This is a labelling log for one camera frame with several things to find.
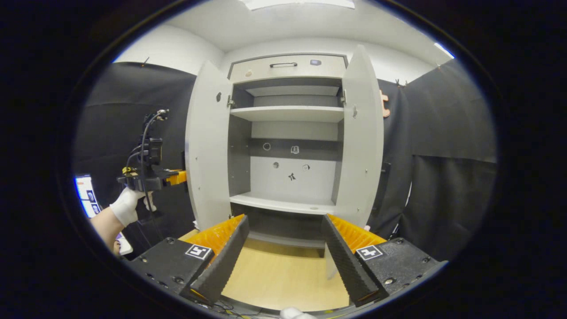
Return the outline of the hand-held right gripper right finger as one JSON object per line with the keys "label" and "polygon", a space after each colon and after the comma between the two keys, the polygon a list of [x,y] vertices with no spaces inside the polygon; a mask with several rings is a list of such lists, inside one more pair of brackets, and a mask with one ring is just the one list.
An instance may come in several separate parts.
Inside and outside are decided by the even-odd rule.
{"label": "hand-held right gripper right finger", "polygon": [[385,240],[334,215],[321,233],[350,301],[361,307],[397,297],[446,266],[409,240]]}

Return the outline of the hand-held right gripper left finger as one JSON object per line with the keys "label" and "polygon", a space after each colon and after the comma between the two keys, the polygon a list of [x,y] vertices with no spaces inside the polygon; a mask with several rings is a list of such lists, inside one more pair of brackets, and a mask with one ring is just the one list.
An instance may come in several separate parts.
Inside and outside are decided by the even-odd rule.
{"label": "hand-held right gripper left finger", "polygon": [[165,238],[129,267],[166,293],[212,305],[220,299],[247,236],[249,218],[241,214],[186,240]]}

